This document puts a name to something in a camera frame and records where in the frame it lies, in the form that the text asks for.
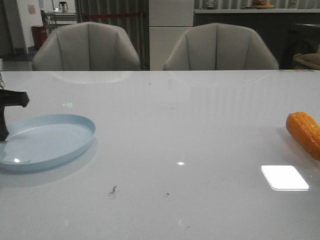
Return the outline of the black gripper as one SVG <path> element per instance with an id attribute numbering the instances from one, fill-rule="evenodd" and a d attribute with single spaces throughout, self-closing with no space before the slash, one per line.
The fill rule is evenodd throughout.
<path id="1" fill-rule="evenodd" d="M 7 139 L 9 132 L 5 120 L 5 107 L 22 106 L 25 108 L 30 99 L 25 91 L 0 90 L 0 141 Z"/>

